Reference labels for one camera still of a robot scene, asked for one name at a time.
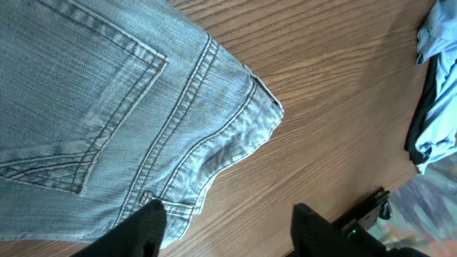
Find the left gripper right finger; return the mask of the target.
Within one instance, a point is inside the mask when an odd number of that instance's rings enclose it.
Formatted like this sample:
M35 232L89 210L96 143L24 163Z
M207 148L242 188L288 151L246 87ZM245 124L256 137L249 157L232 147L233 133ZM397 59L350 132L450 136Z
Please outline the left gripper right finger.
M386 247L359 222L347 226L329 223L304 203L293 206L291 217L293 250L287 257L385 257Z

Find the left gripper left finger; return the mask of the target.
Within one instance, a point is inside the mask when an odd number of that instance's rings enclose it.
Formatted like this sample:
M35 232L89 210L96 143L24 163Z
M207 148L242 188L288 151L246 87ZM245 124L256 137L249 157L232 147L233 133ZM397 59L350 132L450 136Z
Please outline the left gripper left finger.
M165 229L164 205L152 200L72 257L157 257Z

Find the light blue denim shorts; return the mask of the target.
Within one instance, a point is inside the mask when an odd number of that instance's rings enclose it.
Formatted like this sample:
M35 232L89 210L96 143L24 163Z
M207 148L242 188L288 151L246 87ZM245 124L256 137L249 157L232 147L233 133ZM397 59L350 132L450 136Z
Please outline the light blue denim shorts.
M90 243L160 200L162 246L283 108L165 1L1 1L1 239Z

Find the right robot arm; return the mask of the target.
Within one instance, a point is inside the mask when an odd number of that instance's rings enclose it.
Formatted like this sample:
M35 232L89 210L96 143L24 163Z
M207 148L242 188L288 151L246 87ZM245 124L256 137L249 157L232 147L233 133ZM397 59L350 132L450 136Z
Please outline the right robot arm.
M362 247L372 256L428 257L426 254L409 247L388 250L383 243L368 233L368 230L376 225L379 218L389 220L392 217L393 214L388 201L389 196L390 191L380 187L337 218L332 225L341 232L345 239Z

